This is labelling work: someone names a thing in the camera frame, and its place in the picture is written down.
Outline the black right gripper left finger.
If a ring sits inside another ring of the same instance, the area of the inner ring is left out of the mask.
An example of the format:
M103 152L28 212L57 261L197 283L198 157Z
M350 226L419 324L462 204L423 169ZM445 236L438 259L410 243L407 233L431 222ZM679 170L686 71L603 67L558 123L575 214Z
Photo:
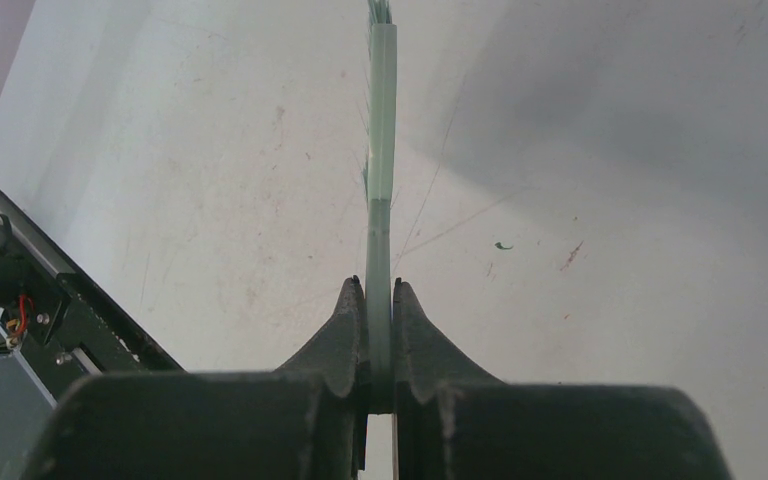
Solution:
M364 295L272 371L107 373L73 384L26 479L354 479L365 466Z

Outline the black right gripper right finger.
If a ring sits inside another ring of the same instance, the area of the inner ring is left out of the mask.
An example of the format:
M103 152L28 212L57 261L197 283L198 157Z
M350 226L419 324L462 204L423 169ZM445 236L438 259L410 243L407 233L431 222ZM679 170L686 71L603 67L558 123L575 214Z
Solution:
M727 479L703 412L679 389L506 383L394 300L398 479Z

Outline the mint green hand brush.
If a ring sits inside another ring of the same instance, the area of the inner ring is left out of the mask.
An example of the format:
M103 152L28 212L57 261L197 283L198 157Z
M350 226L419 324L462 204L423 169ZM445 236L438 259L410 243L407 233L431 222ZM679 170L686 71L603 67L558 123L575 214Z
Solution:
M365 306L370 362L370 412L393 411L390 220L394 188L397 26L388 1L370 1Z

